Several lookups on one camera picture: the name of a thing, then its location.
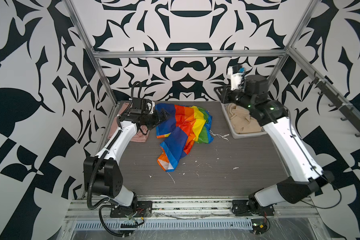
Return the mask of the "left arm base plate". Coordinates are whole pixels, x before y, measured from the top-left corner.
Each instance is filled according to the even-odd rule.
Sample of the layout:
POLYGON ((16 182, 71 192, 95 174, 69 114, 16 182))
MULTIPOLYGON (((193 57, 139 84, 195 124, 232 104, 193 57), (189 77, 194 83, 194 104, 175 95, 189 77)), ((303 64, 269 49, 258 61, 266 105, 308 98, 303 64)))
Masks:
POLYGON ((133 202, 129 207, 117 206, 113 207, 110 213, 111 218, 122 218, 126 216, 145 217, 151 214, 153 208, 152 201, 133 202))

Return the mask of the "pink shorts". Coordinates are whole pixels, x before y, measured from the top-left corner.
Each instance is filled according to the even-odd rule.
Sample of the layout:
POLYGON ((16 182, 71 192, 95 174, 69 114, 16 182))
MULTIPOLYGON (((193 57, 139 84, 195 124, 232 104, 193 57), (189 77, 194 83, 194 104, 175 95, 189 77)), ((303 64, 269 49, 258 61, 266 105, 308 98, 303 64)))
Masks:
MULTIPOLYGON (((129 135, 135 133, 135 135, 130 139, 131 142, 145 143, 147 141, 149 136, 149 130, 147 129, 146 126, 141 127, 141 129, 144 130, 144 133, 147 132, 147 134, 144 135, 144 133, 141 132, 141 130, 137 127, 136 124, 129 121, 123 121, 123 122, 120 121, 120 123, 122 125, 123 132, 126 130, 127 132, 129 132, 129 135)), ((117 122, 117 116, 115 116, 112 121, 107 139, 110 140, 119 129, 120 128, 117 122)))

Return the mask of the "rainbow coloured shorts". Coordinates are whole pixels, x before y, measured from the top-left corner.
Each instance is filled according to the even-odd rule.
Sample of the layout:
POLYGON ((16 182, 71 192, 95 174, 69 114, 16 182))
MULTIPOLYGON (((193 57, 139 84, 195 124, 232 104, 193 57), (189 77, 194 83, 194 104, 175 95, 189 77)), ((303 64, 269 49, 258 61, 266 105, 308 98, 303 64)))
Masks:
POLYGON ((210 133, 213 117, 205 109, 161 103, 155 110, 170 115, 156 127, 157 138, 164 140, 160 144, 162 154, 157 159, 163 171, 173 172, 195 143, 210 144, 214 140, 210 133))

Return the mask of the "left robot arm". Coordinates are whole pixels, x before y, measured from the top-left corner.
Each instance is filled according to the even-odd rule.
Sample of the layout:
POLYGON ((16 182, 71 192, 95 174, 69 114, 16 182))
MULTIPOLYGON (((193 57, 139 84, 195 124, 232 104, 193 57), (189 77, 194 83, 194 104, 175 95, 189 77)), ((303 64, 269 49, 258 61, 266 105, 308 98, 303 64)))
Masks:
POLYGON ((98 208, 106 202, 112 206, 134 207, 136 194, 124 186, 119 163, 131 139, 142 130, 152 130, 171 118, 171 114, 147 99, 132 98, 128 107, 116 117, 118 128, 94 156, 84 161, 87 207, 98 208))

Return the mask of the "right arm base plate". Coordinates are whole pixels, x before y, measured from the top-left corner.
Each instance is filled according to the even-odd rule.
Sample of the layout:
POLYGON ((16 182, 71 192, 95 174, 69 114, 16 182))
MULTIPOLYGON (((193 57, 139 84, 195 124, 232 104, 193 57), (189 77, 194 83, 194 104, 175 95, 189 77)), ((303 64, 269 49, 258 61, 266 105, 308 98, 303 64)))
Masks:
POLYGON ((254 199, 233 200, 231 212, 237 216, 274 216, 274 206, 262 207, 254 199))

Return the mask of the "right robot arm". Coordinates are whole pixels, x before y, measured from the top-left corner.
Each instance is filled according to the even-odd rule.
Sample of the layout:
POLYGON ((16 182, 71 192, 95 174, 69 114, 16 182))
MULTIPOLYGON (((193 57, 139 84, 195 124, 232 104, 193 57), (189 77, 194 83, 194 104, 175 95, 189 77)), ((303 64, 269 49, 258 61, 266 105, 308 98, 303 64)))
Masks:
POLYGON ((332 183, 335 179, 333 173, 324 171, 310 155, 292 125, 288 108, 268 96, 265 77, 230 74, 230 86, 215 91, 221 94, 223 103, 233 103, 249 111, 271 137, 289 170, 286 180, 250 195, 250 210, 281 202, 295 204, 332 183))

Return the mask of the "beige shorts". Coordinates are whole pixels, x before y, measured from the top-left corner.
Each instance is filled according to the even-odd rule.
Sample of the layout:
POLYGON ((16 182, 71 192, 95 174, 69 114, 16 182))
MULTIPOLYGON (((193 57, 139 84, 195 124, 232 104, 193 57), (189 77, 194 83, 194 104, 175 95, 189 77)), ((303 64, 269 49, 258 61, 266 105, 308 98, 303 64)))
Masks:
POLYGON ((236 134, 252 134, 262 131, 258 121, 251 117, 250 111, 234 103, 226 107, 230 123, 236 134))

